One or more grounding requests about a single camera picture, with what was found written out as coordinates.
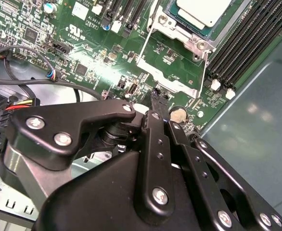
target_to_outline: electrolytic capacitor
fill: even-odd
[[[56,5],[54,3],[46,3],[44,5],[44,12],[47,14],[55,13],[56,10]]]

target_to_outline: blue wire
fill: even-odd
[[[47,75],[47,78],[50,78],[53,75],[53,71],[50,72],[49,75]]]

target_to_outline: yellow wire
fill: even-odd
[[[20,103],[16,103],[16,105],[18,105],[18,104],[28,104],[28,103],[32,103],[32,102],[33,102],[33,100],[26,100],[26,101],[22,101]]]

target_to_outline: black cable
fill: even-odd
[[[4,51],[9,51],[10,49],[24,49],[24,50],[31,51],[34,54],[36,54],[37,56],[39,56],[43,61],[45,61],[46,64],[50,67],[51,71],[55,71],[52,64],[42,54],[40,54],[37,50],[30,48],[30,47],[21,46],[21,45],[6,46],[6,47],[3,47],[3,48],[0,48],[0,54]]]
[[[11,69],[11,65],[10,65],[10,61],[8,61],[6,58],[4,58],[3,60],[3,64],[4,64],[4,68],[5,71],[7,72],[8,76],[12,79],[12,80],[19,80],[14,73],[12,72]],[[26,85],[19,85],[19,87],[28,95],[28,97],[30,99],[34,99],[36,98],[35,93],[31,90],[31,88],[29,88]]]
[[[80,85],[76,85],[73,83],[67,83],[67,82],[53,82],[50,79],[35,79],[35,80],[5,80],[0,79],[0,85],[36,85],[36,84],[51,84],[51,85],[58,85],[58,86],[64,86],[69,88],[74,88],[80,91],[83,91],[87,94],[90,94],[91,96],[95,97],[98,100],[102,100],[102,96],[96,92],[95,90],[92,90],[90,88],[86,88]]]
[[[75,93],[75,96],[76,96],[76,102],[79,103],[80,102],[80,94],[79,94],[79,91],[77,89],[74,89],[74,93]]]

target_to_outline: silver screw head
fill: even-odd
[[[157,113],[152,113],[152,116],[155,118],[155,119],[159,119],[160,117],[159,117],[159,114],[157,114]]]
[[[173,127],[175,127],[176,129],[180,129],[179,125],[177,124],[173,124]]]
[[[264,213],[261,213],[260,217],[261,217],[262,221],[264,222],[264,224],[266,224],[267,226],[271,226],[271,221],[270,221],[269,217],[267,217],[267,215],[265,215]]]
[[[124,109],[125,111],[128,111],[128,112],[131,112],[131,111],[132,111],[132,109],[131,109],[131,107],[130,107],[129,105],[123,105],[123,109]]]
[[[231,228],[232,227],[232,220],[230,218],[230,216],[223,210],[218,211],[218,217],[221,221],[221,223],[227,227],[227,228]]]
[[[282,227],[282,222],[280,221],[280,219],[276,215],[271,215],[271,217],[276,222],[277,225]]]
[[[204,44],[203,42],[198,43],[198,48],[199,48],[200,50],[204,50],[205,44]]]
[[[207,148],[206,143],[204,143],[203,141],[200,141],[200,145],[201,145],[202,148]]]
[[[72,138],[65,133],[58,133],[54,136],[54,141],[60,146],[68,146],[72,143]]]
[[[159,22],[160,24],[165,24],[167,21],[168,21],[168,18],[167,18],[164,14],[162,14],[162,15],[159,16],[159,18],[158,18],[158,22]]]
[[[202,118],[204,116],[204,112],[203,111],[199,111],[197,113],[197,117]]]
[[[153,198],[160,205],[166,205],[168,203],[167,193],[160,188],[153,189]]]
[[[45,122],[40,118],[31,117],[26,120],[26,125],[31,129],[39,130],[45,127]]]

